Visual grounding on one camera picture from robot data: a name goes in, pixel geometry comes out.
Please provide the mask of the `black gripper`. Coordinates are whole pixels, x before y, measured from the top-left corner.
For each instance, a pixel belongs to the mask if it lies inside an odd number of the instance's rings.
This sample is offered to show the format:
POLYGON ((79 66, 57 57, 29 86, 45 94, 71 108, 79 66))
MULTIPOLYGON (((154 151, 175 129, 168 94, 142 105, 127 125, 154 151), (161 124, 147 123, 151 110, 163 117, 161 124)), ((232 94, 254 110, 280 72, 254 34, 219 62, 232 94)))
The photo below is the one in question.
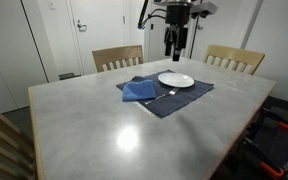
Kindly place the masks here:
POLYGON ((186 48, 191 4, 188 2, 171 2, 166 8, 165 23, 168 27, 165 30, 164 44, 165 55, 170 56, 174 40, 173 61, 180 59, 181 51, 186 48))

